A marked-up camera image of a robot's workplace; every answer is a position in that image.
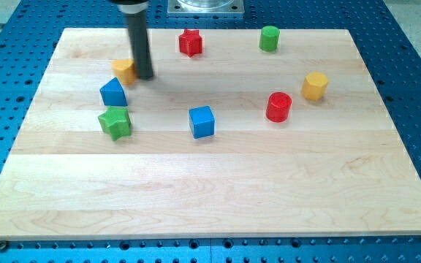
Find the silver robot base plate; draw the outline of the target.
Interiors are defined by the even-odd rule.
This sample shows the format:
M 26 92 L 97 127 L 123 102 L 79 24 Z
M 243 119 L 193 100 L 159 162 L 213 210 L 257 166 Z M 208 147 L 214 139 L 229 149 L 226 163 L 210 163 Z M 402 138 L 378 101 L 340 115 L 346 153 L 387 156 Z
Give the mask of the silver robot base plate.
M 169 15 L 242 15 L 244 0 L 169 0 Z

